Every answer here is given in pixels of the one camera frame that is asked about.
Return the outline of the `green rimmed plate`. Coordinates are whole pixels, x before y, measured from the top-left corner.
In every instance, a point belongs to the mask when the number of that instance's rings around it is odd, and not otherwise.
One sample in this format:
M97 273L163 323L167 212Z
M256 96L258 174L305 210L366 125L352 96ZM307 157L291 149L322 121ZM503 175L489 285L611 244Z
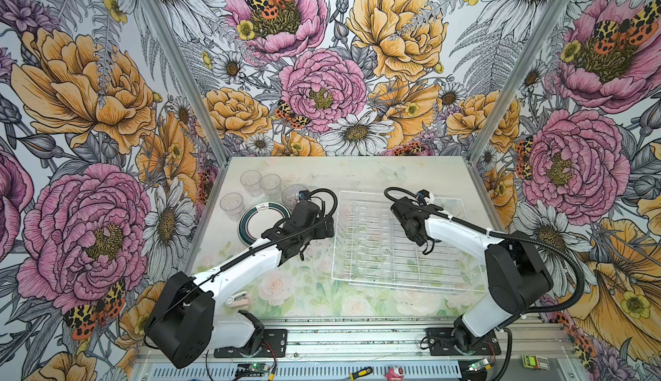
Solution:
M251 246L264 231L289 216L290 210L279 203L264 202L254 205L239 220L239 239L245 246Z

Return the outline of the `white wire dish rack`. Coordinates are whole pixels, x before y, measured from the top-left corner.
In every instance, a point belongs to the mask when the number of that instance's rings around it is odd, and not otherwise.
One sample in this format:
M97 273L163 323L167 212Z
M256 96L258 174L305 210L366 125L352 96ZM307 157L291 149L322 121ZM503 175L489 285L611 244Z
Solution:
M447 243L410 241L381 193L341 191L332 279L355 286L433 292L486 292L485 267Z

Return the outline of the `clear glass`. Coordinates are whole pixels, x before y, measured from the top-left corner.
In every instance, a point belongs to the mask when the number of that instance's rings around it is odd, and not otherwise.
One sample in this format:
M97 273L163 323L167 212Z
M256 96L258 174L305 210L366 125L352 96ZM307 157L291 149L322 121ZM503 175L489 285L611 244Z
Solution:
M248 170L240 176L240 182L244 190L253 198L263 195L261 180L263 176L257 170Z
M265 174L260 180L260 187L270 201L282 199L282 178L278 174Z
M227 193L220 200L220 209L232 221L239 221L245 212L243 196L240 193Z

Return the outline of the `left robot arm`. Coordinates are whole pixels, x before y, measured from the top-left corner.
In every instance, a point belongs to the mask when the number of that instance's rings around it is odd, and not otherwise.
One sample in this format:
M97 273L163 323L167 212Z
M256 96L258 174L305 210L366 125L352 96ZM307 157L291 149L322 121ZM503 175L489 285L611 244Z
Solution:
M302 199L290 217L230 260L194 276L178 272L168 278L145 323L146 346L178 369L207 350L258 353L265 342L263 324L247 310L225 313L227 300L288 260L303 257L312 241L333 236L333 215L324 203Z

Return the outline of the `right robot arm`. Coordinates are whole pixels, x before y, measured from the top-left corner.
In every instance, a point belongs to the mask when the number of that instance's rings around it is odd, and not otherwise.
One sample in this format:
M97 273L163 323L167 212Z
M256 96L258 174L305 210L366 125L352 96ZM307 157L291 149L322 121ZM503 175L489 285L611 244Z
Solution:
M528 313L554 281L535 246L525 234L502 234L470 224L437 205L398 198L391 212L406 237L430 249L447 243L471 255L485 267L487 293L454 321L454 348L471 353L495 329L503 329Z

